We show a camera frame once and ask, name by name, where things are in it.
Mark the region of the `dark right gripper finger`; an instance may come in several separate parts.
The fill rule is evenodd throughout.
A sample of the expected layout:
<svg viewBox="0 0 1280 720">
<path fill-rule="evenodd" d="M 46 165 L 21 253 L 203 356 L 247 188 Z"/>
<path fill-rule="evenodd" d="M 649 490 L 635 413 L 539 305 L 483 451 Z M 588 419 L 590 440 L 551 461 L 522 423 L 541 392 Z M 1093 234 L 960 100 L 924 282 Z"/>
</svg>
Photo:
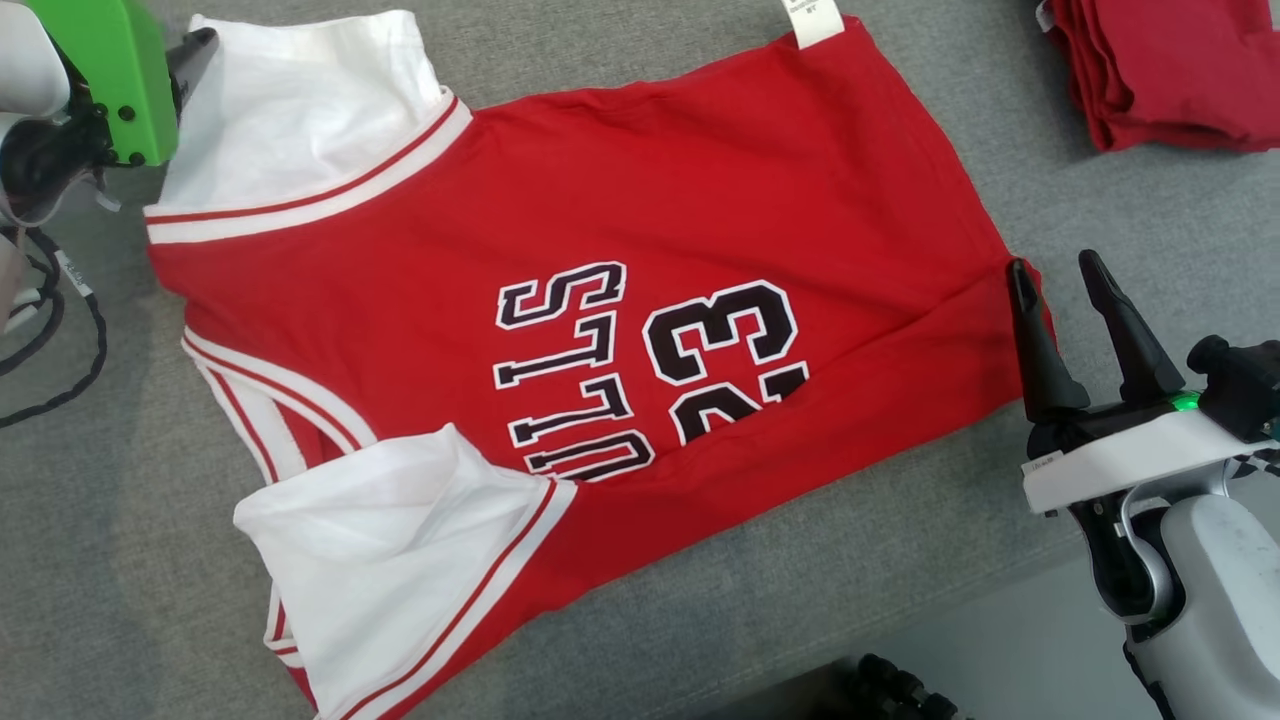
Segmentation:
<svg viewBox="0 0 1280 720">
<path fill-rule="evenodd" d="M 1185 379 L 1100 254 L 1080 251 L 1078 265 L 1091 304 L 1108 331 L 1123 375 L 1121 401 L 1155 404 L 1181 392 Z"/>
<path fill-rule="evenodd" d="M 1006 281 L 1027 419 L 1060 421 L 1088 409 L 1091 397 L 1061 357 L 1052 316 L 1030 265 L 1021 258 L 1012 259 Z"/>
</svg>

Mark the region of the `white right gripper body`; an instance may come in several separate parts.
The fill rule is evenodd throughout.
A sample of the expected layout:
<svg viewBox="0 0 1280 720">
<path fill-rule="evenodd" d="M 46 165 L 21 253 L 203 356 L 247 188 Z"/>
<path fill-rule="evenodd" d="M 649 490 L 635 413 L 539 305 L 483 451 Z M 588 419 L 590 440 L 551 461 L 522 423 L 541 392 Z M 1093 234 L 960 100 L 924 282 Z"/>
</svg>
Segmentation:
<svg viewBox="0 0 1280 720">
<path fill-rule="evenodd" d="M 1277 474 L 1276 439 L 1242 441 L 1206 409 L 1204 393 L 1185 391 L 1164 405 L 1114 405 L 1091 416 L 1036 423 L 1021 465 L 1029 509 L 1048 514 L 1211 468 L 1233 479 L 1252 471 Z"/>
</svg>

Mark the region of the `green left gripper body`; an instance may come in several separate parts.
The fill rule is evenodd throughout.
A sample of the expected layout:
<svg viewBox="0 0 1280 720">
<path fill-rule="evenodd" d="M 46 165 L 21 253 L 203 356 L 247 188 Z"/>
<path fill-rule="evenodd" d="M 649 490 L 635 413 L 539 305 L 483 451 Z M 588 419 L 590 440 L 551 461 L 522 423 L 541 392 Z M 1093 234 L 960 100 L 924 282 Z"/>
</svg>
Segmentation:
<svg viewBox="0 0 1280 720">
<path fill-rule="evenodd" d="M 5 1 L 3 224 L 45 224 L 113 168 L 177 150 L 163 28 L 138 1 Z"/>
</svg>

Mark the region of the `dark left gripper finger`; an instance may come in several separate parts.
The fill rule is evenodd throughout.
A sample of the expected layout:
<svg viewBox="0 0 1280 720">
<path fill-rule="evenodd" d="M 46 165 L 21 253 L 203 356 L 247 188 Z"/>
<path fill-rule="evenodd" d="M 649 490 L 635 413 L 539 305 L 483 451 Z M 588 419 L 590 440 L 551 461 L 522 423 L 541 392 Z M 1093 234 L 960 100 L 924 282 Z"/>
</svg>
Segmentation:
<svg viewBox="0 0 1280 720">
<path fill-rule="evenodd" d="M 186 109 L 218 47 L 218 32 L 205 27 L 186 33 L 177 46 L 165 53 L 175 113 Z"/>
</svg>

